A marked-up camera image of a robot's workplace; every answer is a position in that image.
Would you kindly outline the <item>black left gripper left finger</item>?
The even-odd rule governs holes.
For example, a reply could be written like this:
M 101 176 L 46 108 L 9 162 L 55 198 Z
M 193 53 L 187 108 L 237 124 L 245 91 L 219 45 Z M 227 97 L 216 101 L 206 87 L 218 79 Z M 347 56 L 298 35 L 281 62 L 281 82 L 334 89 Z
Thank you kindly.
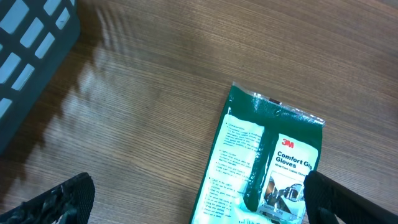
M 87 224 L 94 199 L 93 179 L 88 173 L 82 172 L 1 214 L 1 223 Z

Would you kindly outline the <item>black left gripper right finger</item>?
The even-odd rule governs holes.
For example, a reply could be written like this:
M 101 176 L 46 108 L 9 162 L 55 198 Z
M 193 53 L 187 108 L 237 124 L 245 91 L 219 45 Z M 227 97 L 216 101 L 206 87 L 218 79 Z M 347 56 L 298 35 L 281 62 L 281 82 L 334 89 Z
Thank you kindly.
M 396 214 L 314 170 L 304 180 L 303 194 L 310 224 L 397 224 Z

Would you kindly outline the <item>green white glove package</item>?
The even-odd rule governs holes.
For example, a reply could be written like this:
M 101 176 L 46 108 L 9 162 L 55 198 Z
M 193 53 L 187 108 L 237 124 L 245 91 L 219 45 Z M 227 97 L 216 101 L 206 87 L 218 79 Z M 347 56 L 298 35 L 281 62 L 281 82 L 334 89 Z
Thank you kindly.
M 191 223 L 302 223 L 324 120 L 232 84 Z

